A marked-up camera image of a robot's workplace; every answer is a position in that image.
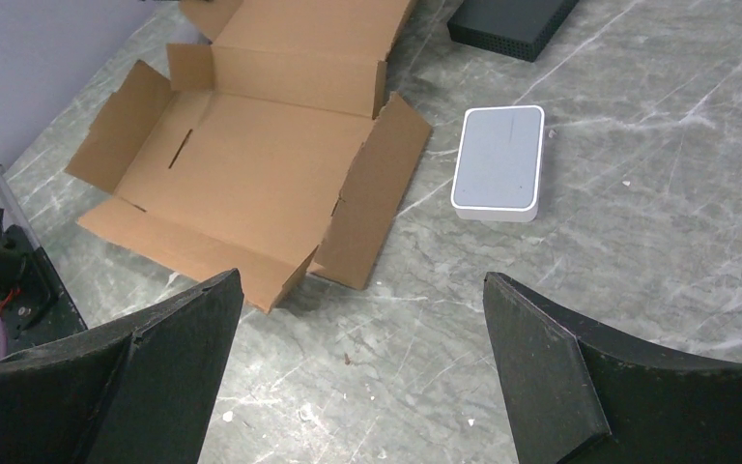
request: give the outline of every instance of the small white speck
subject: small white speck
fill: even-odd
[[[300,416],[300,420],[303,422],[309,422],[316,419],[314,417],[314,411],[311,410],[310,403],[303,404],[302,407],[297,411],[297,413]]]
[[[170,274],[169,275],[169,280],[166,281],[166,286],[168,287],[169,285],[172,285],[172,282],[174,282],[175,279],[178,278],[179,276],[180,276],[180,274],[178,274],[178,273],[172,273],[172,274]]]

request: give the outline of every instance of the cardboard box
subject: cardboard box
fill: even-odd
[[[112,194],[79,223],[269,311],[308,270],[365,287],[430,126],[385,59],[414,0],[182,2],[213,43],[138,62],[67,172]]]

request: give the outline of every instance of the debris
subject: debris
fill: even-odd
[[[311,404],[305,403],[302,405],[302,407],[297,411],[298,416],[300,416],[300,420],[303,422],[311,422],[314,419],[314,411],[311,410]]]

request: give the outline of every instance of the cardboard box flap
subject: cardboard box flap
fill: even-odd
[[[212,48],[204,44],[169,43],[169,80],[172,90],[206,91],[214,89]]]
[[[340,190],[314,257],[318,275],[365,287],[430,133],[419,113],[392,94]]]
[[[210,41],[226,27],[243,0],[181,0],[181,13]]]
[[[158,219],[110,198],[78,223],[99,237],[198,281],[238,268],[250,303],[268,312],[304,276],[310,258],[289,266]]]
[[[169,79],[136,62],[98,113],[66,171],[112,193],[173,95]]]
[[[215,44],[384,61],[414,4],[415,0],[245,0]]]
[[[212,55],[219,92],[368,118],[380,109],[385,61],[214,45]]]

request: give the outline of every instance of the black device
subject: black device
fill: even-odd
[[[521,464],[742,464],[742,363],[656,345],[488,273],[485,319]]]
[[[579,0],[465,0],[447,22],[452,41],[536,58]]]
[[[0,361],[0,463],[197,462],[243,308],[237,271]]]

